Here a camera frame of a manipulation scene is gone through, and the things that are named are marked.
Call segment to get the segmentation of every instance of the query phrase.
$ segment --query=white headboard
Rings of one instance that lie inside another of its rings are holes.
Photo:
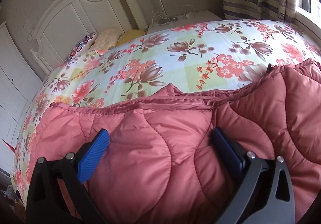
[[[137,0],[55,0],[34,33],[39,49],[33,58],[49,74],[86,34],[117,28],[147,29]]]

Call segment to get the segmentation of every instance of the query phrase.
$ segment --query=window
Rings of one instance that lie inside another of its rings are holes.
[[[301,24],[321,39],[321,3],[319,0],[296,0],[295,22]]]
[[[320,8],[321,8],[321,3],[319,0],[310,0],[310,13],[316,17],[320,18]]]

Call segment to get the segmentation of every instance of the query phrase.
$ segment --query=white wardrobe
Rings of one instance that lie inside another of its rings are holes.
[[[41,80],[14,44],[5,22],[0,25],[0,138],[16,147],[19,131]],[[0,168],[13,170],[14,153],[0,139]]]

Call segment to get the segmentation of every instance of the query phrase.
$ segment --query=patterned pillow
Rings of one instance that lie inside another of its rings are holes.
[[[89,50],[96,51],[98,54],[103,55],[108,50],[113,49],[121,36],[121,32],[118,29],[107,29],[98,34],[95,43]]]
[[[87,51],[95,42],[97,34],[95,32],[86,35],[81,39],[65,59],[65,63],[70,62],[79,51]]]

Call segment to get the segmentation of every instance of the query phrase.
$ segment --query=metal screw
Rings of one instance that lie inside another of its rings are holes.
[[[283,163],[284,162],[284,158],[282,156],[278,156],[277,157],[277,160],[280,162],[280,163]]]
[[[75,154],[73,152],[67,153],[66,158],[68,160],[72,160],[75,157]]]
[[[45,161],[44,157],[39,157],[37,163],[43,163]]]
[[[254,159],[254,158],[256,157],[255,153],[252,152],[252,151],[248,151],[248,152],[246,153],[246,155],[247,155],[250,159]]]

